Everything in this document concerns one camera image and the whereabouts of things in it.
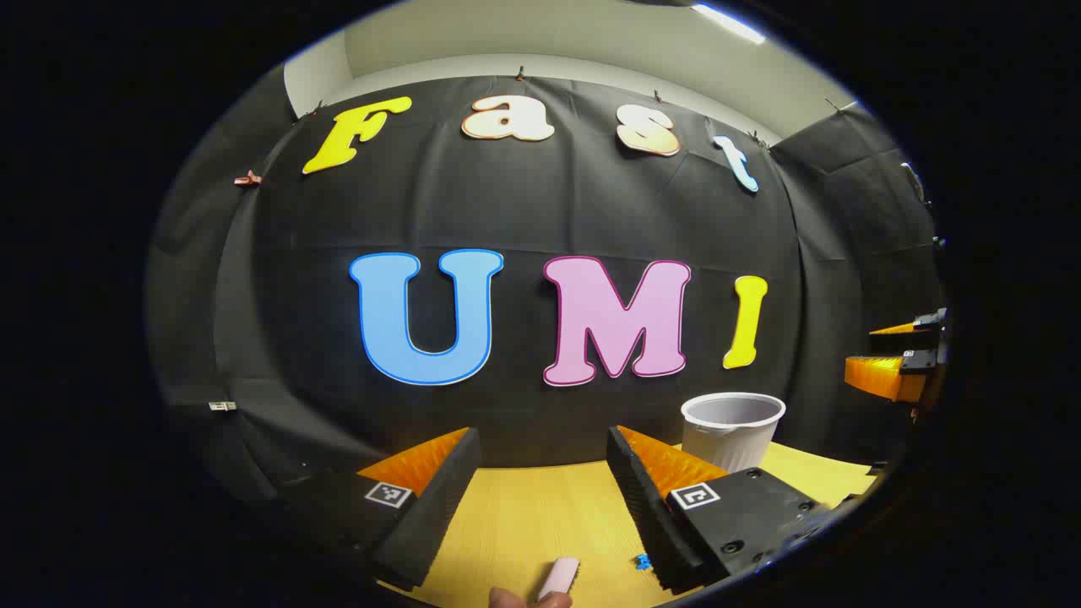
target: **pink eraser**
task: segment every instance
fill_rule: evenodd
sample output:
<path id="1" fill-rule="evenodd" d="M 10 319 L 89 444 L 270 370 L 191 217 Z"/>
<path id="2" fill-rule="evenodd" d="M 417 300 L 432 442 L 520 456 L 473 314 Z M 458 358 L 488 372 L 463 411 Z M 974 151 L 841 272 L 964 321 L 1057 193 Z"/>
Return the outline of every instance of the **pink eraser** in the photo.
<path id="1" fill-rule="evenodd" d="M 548 580 L 544 582 L 544 586 L 540 587 L 540 593 L 537 594 L 537 602 L 540 602 L 546 595 L 553 591 L 561 593 L 570 591 L 571 583 L 574 582 L 574 577 L 577 573 L 577 558 L 560 557 L 557 559 L 551 567 L 551 571 L 548 572 Z"/>

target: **yellow table surface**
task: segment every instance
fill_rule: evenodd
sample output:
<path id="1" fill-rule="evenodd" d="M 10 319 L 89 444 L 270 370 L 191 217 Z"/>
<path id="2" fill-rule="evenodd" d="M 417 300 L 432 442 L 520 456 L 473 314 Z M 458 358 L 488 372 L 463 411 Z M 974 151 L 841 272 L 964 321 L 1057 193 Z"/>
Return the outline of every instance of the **yellow table surface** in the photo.
<path id="1" fill-rule="evenodd" d="M 867 465 L 779 444 L 770 445 L 761 467 L 829 506 L 873 481 Z M 478 468 L 428 578 L 406 595 L 442 608 L 484 608 L 496 585 L 532 603 L 551 563 L 570 556 L 582 561 L 571 589 L 575 608 L 646 608 L 681 597 L 660 589 L 652 570 L 635 568 L 642 553 L 605 461 Z"/>

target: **cup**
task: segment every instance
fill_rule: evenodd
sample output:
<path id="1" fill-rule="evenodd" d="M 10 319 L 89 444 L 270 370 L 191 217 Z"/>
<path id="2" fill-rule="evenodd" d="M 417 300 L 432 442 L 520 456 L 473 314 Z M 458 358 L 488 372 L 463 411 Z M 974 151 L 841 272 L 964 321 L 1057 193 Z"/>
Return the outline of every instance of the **cup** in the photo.
<path id="1" fill-rule="evenodd" d="M 758 393 L 713 393 L 683 404 L 683 451 L 729 473 L 762 464 L 785 402 Z"/>

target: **black curtain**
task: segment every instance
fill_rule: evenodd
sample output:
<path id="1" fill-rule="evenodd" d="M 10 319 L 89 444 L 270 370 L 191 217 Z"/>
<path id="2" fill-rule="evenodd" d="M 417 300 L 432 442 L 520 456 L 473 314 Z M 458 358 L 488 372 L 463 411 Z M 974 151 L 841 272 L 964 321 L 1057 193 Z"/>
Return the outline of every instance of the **black curtain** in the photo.
<path id="1" fill-rule="evenodd" d="M 461 131 L 478 98 L 540 100 L 556 134 L 476 141 Z M 350 162 L 302 175 L 336 114 L 409 95 Z M 663 158 L 615 135 L 624 104 L 656 108 L 682 149 Z M 418 82 L 323 107 L 293 124 L 281 70 L 226 115 L 192 153 L 166 200 L 148 275 L 150 339 L 174 420 L 219 479 L 244 498 L 316 465 L 361 466 L 462 426 L 483 438 L 483 465 L 604 458 L 604 429 L 625 424 L 680 440 L 679 406 L 705 393 L 780 396 L 776 440 L 857 462 L 881 460 L 908 410 L 843 383 L 867 332 L 940 305 L 931 224 L 904 181 L 905 160 L 862 110 L 838 113 L 771 150 L 732 127 L 599 84 L 513 77 Z M 759 182 L 742 188 L 711 142 L 728 135 Z M 253 169 L 257 189 L 232 177 Z M 504 254 L 492 282 L 493 342 L 466 382 L 425 387 L 375 370 L 360 342 L 350 261 L 377 251 L 421 259 L 410 281 L 418 347 L 453 342 L 453 287 L 439 255 Z M 624 302 L 654 260 L 689 264 L 682 351 L 663 378 L 546 385 L 557 303 L 544 263 L 600 259 Z M 738 301 L 733 281 L 765 278 L 753 365 L 724 370 Z M 206 401 L 235 400 L 216 415 Z"/>

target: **letter m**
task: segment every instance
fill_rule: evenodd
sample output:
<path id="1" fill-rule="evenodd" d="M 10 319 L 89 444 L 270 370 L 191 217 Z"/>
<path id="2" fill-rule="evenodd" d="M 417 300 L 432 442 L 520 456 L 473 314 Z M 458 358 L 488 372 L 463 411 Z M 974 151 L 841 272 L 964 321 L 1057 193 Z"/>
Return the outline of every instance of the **letter m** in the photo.
<path id="1" fill-rule="evenodd" d="M 628 306 L 595 257 L 557 257 L 545 264 L 544 275 L 559 293 L 556 362 L 544 370 L 548 384 L 573 386 L 597 375 L 586 360 L 589 339 L 612 378 L 623 373 L 639 339 L 642 355 L 631 365 L 636 375 L 667 375 L 686 365 L 680 352 L 683 288 L 691 280 L 686 264 L 650 264 Z"/>

